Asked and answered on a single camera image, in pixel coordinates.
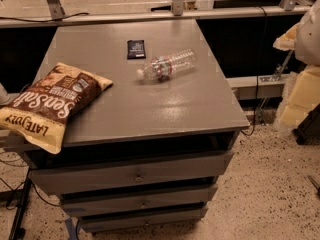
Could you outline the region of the clear plastic water bottle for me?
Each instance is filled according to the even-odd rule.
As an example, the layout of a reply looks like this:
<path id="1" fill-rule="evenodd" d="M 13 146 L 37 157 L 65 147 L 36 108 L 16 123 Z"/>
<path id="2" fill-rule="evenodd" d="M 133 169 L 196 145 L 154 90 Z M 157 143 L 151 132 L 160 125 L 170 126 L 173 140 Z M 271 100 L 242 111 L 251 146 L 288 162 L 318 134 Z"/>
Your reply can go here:
<path id="1" fill-rule="evenodd" d="M 193 49 L 158 56 L 137 70 L 139 80 L 166 80 L 180 72 L 191 70 L 197 61 Z"/>

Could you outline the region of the grey drawer cabinet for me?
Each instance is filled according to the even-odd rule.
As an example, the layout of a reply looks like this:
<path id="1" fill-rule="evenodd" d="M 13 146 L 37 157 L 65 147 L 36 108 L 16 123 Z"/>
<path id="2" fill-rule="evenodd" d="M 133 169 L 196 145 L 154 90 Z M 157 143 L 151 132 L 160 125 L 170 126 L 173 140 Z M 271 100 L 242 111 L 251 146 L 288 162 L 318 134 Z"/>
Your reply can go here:
<path id="1" fill-rule="evenodd" d="M 194 69 L 164 82 L 139 81 L 140 62 L 127 42 L 143 40 L 149 57 L 193 49 Z M 68 122 L 63 148 L 25 154 L 30 173 L 61 167 L 232 151 L 248 120 L 201 30 L 192 19 L 59 28 L 40 67 L 69 64 L 112 80 L 112 86 Z M 56 195 L 65 200 L 188 185 L 216 184 L 219 176 Z"/>

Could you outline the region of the small dark snack packet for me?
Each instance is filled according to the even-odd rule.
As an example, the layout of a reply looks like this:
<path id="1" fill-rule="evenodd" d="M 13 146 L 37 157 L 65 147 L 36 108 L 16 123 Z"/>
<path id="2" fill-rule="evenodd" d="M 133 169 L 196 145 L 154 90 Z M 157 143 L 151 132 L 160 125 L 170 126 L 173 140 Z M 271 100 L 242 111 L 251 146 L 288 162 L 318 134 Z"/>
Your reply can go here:
<path id="1" fill-rule="evenodd" d="M 146 57 L 145 46 L 143 40 L 129 40 L 127 42 L 127 58 L 128 59 L 144 59 Z"/>

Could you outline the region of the middle grey drawer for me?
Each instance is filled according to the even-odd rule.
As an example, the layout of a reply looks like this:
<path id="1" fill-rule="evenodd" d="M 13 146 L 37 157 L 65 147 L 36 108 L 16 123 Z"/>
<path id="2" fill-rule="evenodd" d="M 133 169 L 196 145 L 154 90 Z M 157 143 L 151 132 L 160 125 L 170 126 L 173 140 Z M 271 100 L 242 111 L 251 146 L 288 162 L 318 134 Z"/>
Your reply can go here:
<path id="1" fill-rule="evenodd" d="M 208 202 L 213 198 L 216 190 L 216 184 L 188 185 L 65 200 L 61 206 L 68 215 L 83 217 Z"/>

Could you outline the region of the grey drawer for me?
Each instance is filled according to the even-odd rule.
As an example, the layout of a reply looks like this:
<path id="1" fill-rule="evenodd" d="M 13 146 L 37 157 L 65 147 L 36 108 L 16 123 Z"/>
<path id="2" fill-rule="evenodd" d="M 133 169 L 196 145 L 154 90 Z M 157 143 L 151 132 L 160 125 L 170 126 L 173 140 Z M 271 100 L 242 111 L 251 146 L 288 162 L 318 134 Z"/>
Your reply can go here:
<path id="1" fill-rule="evenodd" d="M 61 206 L 68 215 L 83 217 L 208 202 L 213 198 L 216 190 L 216 184 L 188 185 L 65 200 Z"/>
<path id="2" fill-rule="evenodd" d="M 201 152 L 131 161 L 33 170 L 30 178 L 48 195 L 79 193 L 222 175 L 233 156 Z"/>
<path id="3" fill-rule="evenodd" d="M 204 204 L 189 204 L 100 215 L 97 217 L 82 217 L 80 218 L 79 225 L 86 232 L 110 231 L 171 222 L 200 220 L 205 216 L 207 210 L 208 208 Z"/>

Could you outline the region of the bottom grey drawer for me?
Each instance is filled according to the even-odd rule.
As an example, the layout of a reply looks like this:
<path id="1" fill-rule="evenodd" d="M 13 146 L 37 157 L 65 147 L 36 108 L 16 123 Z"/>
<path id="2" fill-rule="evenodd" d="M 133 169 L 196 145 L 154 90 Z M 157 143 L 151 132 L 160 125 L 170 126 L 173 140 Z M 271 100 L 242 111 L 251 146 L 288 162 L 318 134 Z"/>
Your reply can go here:
<path id="1" fill-rule="evenodd" d="M 97 217 L 82 217 L 80 218 L 79 225 L 86 232 L 110 231 L 171 222 L 200 220 L 205 216 L 207 210 L 208 208 L 204 204 L 189 204 L 100 215 Z"/>

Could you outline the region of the top grey drawer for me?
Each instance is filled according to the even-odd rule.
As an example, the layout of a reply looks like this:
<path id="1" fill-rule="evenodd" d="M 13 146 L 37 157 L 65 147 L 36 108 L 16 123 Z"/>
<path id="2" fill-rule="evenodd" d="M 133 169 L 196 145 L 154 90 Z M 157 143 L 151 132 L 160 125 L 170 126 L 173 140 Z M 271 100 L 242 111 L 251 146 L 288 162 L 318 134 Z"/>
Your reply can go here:
<path id="1" fill-rule="evenodd" d="M 201 152 L 131 161 L 33 170 L 30 178 L 48 195 L 79 193 L 222 175 L 233 156 Z"/>

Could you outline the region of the yellow brown chips bag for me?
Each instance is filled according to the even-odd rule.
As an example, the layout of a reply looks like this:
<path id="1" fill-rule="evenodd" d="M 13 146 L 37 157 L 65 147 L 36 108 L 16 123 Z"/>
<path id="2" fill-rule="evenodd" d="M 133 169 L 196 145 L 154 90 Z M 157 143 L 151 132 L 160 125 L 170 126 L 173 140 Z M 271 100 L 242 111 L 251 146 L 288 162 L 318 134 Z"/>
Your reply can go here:
<path id="1" fill-rule="evenodd" d="M 105 77 L 57 63 L 45 77 L 0 109 L 0 127 L 58 154 L 68 118 L 112 84 Z"/>

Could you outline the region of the yellow foam padding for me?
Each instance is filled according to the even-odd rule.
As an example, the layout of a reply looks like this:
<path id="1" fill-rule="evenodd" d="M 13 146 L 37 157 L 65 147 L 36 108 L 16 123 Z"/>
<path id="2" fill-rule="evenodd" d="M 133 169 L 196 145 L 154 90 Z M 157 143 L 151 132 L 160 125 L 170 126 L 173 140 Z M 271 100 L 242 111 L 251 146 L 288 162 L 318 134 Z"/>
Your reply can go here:
<path id="1" fill-rule="evenodd" d="M 286 80 L 274 127 L 280 132 L 296 129 L 320 104 L 320 67 L 307 65 L 300 73 L 291 72 Z"/>

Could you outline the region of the black stand leg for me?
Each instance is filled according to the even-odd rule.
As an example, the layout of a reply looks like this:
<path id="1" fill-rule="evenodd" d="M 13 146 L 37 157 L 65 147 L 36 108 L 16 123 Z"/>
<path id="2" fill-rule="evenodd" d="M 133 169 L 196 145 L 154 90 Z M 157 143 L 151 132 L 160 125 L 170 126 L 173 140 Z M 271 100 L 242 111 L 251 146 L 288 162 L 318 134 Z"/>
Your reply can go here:
<path id="1" fill-rule="evenodd" d="M 24 182 L 22 193 L 18 198 L 17 211 L 14 217 L 8 240 L 21 240 L 24 230 L 21 228 L 24 212 L 27 206 L 28 196 L 31 188 L 31 180 L 27 178 Z"/>

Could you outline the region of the grey metal frame rail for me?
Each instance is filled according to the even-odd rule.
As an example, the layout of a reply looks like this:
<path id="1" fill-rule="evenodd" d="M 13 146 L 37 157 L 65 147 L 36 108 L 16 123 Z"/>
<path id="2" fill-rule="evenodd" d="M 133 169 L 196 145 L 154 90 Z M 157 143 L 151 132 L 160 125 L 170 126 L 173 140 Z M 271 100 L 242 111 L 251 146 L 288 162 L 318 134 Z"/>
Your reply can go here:
<path id="1" fill-rule="evenodd" d="M 279 6 L 255 6 L 237 8 L 215 8 L 212 10 L 184 11 L 181 16 L 174 16 L 172 12 L 147 12 L 130 14 L 106 14 L 106 15 L 77 15 L 62 20 L 48 20 L 46 18 L 5 18 L 0 20 L 0 28 L 25 28 L 25 27 L 48 27 L 48 26 L 76 26 L 89 24 L 111 24 L 127 22 L 146 22 L 162 20 L 183 19 L 225 19 L 225 18 L 248 18 L 263 16 L 287 16 L 303 15 L 310 6 L 296 5 L 293 10 L 286 11 Z"/>

